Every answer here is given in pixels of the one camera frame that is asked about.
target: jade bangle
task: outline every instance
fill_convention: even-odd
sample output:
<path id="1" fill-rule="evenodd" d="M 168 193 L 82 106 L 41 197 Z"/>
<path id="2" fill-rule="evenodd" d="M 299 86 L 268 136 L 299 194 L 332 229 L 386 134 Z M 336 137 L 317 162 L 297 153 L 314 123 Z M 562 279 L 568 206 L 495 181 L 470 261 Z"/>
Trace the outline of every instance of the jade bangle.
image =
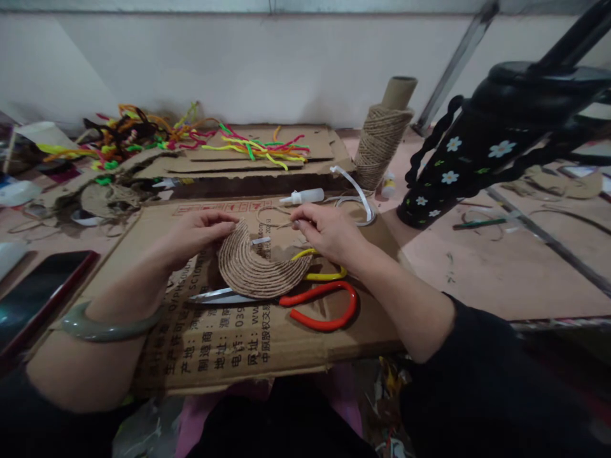
<path id="1" fill-rule="evenodd" d="M 152 316 L 128 324 L 104 324 L 92 321 L 85 315 L 91 302 L 75 305 L 62 318 L 62 329 L 72 337 L 88 342 L 120 342 L 145 334 L 159 322 L 164 311 L 159 308 Z"/>

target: spool of twine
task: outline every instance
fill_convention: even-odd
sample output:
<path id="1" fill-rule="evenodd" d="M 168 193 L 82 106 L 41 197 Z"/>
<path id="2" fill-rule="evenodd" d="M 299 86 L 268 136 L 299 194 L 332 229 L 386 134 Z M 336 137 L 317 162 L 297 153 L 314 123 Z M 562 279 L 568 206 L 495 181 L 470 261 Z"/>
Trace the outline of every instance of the spool of twine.
<path id="1" fill-rule="evenodd" d="M 383 103 L 369 108 L 355 157 L 356 182 L 364 190 L 376 190 L 397 152 L 405 128 L 414 116 L 406 107 L 417 83 L 415 78 L 405 76 L 391 78 Z"/>

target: white wall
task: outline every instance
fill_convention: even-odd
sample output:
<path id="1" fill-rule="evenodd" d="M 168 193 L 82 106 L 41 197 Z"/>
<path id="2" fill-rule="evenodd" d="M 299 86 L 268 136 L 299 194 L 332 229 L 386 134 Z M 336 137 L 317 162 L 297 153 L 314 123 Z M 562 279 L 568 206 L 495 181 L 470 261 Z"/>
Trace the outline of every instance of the white wall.
<path id="1" fill-rule="evenodd" d="M 488 69 L 537 59 L 572 17 L 499 17 L 453 93 Z M 1 15 L 0 109 L 18 121 L 81 125 L 118 103 L 183 113 L 192 100 L 232 123 L 359 127 L 390 76 L 415 76 L 424 108 L 468 17 Z M 611 60 L 599 46 L 595 62 Z"/>

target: black sleeve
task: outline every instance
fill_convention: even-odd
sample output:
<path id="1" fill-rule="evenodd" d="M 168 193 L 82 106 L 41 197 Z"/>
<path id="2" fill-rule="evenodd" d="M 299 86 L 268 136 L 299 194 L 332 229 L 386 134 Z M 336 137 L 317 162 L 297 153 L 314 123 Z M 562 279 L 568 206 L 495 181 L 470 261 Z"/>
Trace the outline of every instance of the black sleeve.
<path id="1" fill-rule="evenodd" d="M 76 414 L 47 401 L 23 369 L 0 380 L 0 431 L 7 457 L 111 457 L 120 424 L 139 405 Z"/>
<path id="2" fill-rule="evenodd" d="M 454 329 L 412 364 L 401 412 L 419 458 L 609 455 L 576 395 L 520 348 L 511 326 L 452 298 Z"/>

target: coiled twine disc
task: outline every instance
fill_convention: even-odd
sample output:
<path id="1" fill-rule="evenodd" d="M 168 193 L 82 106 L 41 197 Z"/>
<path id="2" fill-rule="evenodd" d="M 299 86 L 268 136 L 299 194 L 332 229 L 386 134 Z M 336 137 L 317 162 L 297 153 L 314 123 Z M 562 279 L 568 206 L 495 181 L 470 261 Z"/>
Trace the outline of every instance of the coiled twine disc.
<path id="1" fill-rule="evenodd" d="M 225 239 L 218 254 L 218 267 L 227 284 L 238 294 L 272 299 L 293 289 L 305 276 L 312 256 L 295 261 L 271 262 L 258 256 L 244 218 Z"/>

